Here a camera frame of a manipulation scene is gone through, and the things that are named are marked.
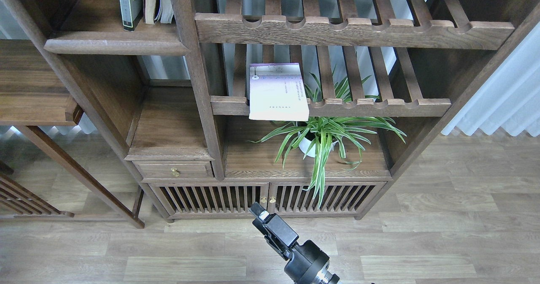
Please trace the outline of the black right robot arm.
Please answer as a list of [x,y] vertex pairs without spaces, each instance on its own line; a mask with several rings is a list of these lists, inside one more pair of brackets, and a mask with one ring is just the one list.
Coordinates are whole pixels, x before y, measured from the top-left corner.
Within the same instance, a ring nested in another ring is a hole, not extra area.
[[295,284],[338,284],[339,276],[328,272],[329,256],[313,241],[299,245],[298,234],[277,214],[270,214],[259,203],[251,205],[252,224],[287,264],[285,273]]

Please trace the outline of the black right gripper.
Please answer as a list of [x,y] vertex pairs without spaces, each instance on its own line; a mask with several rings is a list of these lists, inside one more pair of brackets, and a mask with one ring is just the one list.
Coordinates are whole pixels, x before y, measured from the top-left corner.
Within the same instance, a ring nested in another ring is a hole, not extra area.
[[270,214],[259,203],[253,203],[252,224],[261,232],[278,255],[285,261],[285,273],[295,284],[329,284],[329,256],[312,240],[299,245],[298,234],[277,214]]

